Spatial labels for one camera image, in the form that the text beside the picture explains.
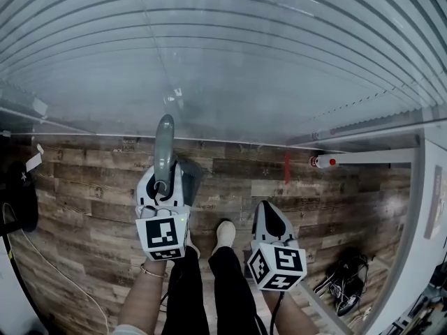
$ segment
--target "white shoe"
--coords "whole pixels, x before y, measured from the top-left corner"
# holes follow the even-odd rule
[[[191,241],[191,233],[188,230],[188,236],[186,237],[186,245],[190,246],[193,250],[197,252],[197,259],[200,258],[200,251],[196,246],[194,246],[193,242]]]
[[[214,247],[213,255],[220,247],[231,247],[236,237],[236,227],[233,222],[224,221],[217,228],[217,245]]]

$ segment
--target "wood-patterned wall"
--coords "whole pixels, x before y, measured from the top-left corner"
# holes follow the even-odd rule
[[[13,138],[3,148],[3,171],[12,160],[25,161],[37,153],[37,142],[45,150],[43,164],[32,172],[40,219],[29,238],[101,305],[113,329],[144,260],[134,223],[134,198],[138,180],[152,164],[153,140],[40,136],[31,142]],[[285,184],[286,149],[175,142],[175,153],[199,162],[204,172],[191,234],[202,253],[204,302],[212,334],[217,317],[207,259],[215,245],[215,229],[223,218],[234,222],[234,248],[243,262],[251,240],[251,213],[261,200],[275,203],[293,223],[300,246],[307,251],[306,282],[311,287],[348,246],[388,260],[396,254],[409,199],[410,169],[384,165],[318,170],[308,166],[311,151],[289,152],[291,181]],[[12,234],[10,241],[20,273],[44,316],[67,334],[105,334],[103,316],[92,301],[45,264],[21,232]],[[385,279],[386,271],[374,265],[369,268],[361,311],[374,303]],[[251,285],[258,313],[268,324],[270,313]],[[294,296],[316,324],[330,332],[309,304],[298,293]],[[344,316],[354,329],[362,322],[358,314],[356,309]],[[157,334],[164,320],[160,312]]]

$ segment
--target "black pants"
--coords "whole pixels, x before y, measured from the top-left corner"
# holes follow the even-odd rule
[[[218,335],[266,334],[256,315],[250,287],[242,274],[239,260],[230,247],[221,247],[209,260],[214,274],[214,294]],[[197,253],[186,248],[184,258],[175,261],[169,279],[168,310],[162,335],[208,335],[203,307],[202,278]]]

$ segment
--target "white metal frame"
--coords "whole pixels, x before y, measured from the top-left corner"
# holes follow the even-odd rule
[[[336,164],[411,163],[409,211],[399,249],[392,265],[380,258],[374,260],[388,269],[389,273],[381,294],[359,332],[362,335],[377,335],[398,319],[425,289],[437,265],[438,253],[443,250],[447,217],[444,217],[441,231],[434,239],[423,239],[423,231],[432,202],[434,166],[440,165],[447,170],[447,151],[428,140],[421,140],[419,148],[328,154],[318,158],[320,165],[330,165],[331,159],[335,159]],[[406,284],[409,286],[402,295],[403,285]],[[304,282],[301,282],[299,290],[331,326],[331,330],[337,335],[352,335],[353,332],[346,324]]]

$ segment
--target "metal bar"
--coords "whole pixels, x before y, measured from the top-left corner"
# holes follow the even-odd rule
[[[323,320],[330,326],[330,329],[336,333],[336,335],[352,335],[353,331],[349,329],[343,320],[341,320],[333,309],[329,308],[321,298],[315,294],[315,292],[309,288],[306,282],[301,281],[298,283],[298,290],[307,299],[307,301],[313,306]]]
[[[33,116],[25,114],[25,113],[21,113],[21,112],[16,112],[14,110],[10,110],[8,108],[0,107],[0,112],[5,112],[5,113],[8,113],[8,114],[15,115],[17,117],[30,119],[30,120],[33,120],[33,121],[38,121],[39,123],[45,123],[45,124],[49,124],[49,125],[52,125],[52,126],[58,126],[60,128],[70,129],[72,131],[81,132],[82,134],[89,134],[89,135],[93,134],[93,133],[91,133],[89,131],[84,131],[82,129],[74,128],[72,126],[66,126],[64,124],[60,124],[60,123],[57,123],[55,121],[50,121],[48,119],[41,119],[41,118],[38,118],[38,117],[33,117]]]
[[[360,335],[369,334],[369,329],[380,318],[381,312],[385,305],[390,301],[391,294],[395,289],[397,282],[402,275],[404,266],[409,256],[411,244],[416,233],[419,220],[420,206],[423,195],[423,180],[425,169],[425,143],[423,142],[420,149],[416,149],[414,153],[414,161],[411,164],[411,185],[409,208],[406,215],[405,227],[400,238],[399,248],[395,256],[393,267],[389,270],[388,277],[382,287],[380,295],[377,297],[374,305],[366,318],[362,328],[358,332]]]
[[[394,126],[394,127],[390,127],[390,128],[384,128],[384,129],[379,129],[377,131],[365,131],[365,132],[360,132],[360,133],[356,133],[356,134],[350,134],[350,135],[342,135],[342,136],[338,136],[338,137],[327,137],[327,138],[323,138],[320,139],[318,141],[315,142],[295,142],[296,140],[298,140],[299,137],[295,137],[292,138],[290,140],[288,140],[286,142],[287,146],[303,146],[306,144],[315,144],[315,143],[329,143],[329,142],[350,142],[350,141],[354,141],[354,140],[358,140],[358,139],[367,139],[370,137],[378,137],[378,136],[383,136],[383,135],[387,135],[387,134],[391,134],[391,133],[406,133],[409,131],[415,131],[416,129],[419,128],[427,128],[427,127],[435,127],[435,126],[444,126],[447,124],[447,118],[443,118],[443,119],[438,119],[436,121],[422,121],[420,123],[414,123],[414,124],[410,124],[410,125],[405,125],[405,126]]]
[[[391,164],[391,163],[411,163],[414,160],[415,148],[365,151],[362,153],[346,154],[326,154],[318,156],[321,165],[332,165],[331,160],[336,164]]]
[[[11,133],[12,136],[14,135],[85,135],[85,133]],[[106,134],[106,133],[90,133],[90,135],[95,135],[97,137],[148,137],[148,138],[155,138],[155,135],[144,135],[144,134]],[[204,139],[204,138],[194,138],[194,137],[174,137],[174,140],[198,140],[200,142],[231,142],[235,144],[242,144],[242,145],[258,145],[259,147],[280,147],[280,148],[289,148],[289,149],[304,149],[304,150],[317,150],[317,151],[329,151],[331,153],[341,153],[344,154],[346,151],[341,150],[331,150],[331,149],[322,149],[322,148],[313,148],[313,147],[295,147],[290,146],[287,147],[283,144],[265,144],[265,143],[255,143],[255,142],[241,142],[241,141],[234,141],[234,140],[224,140],[224,139]]]

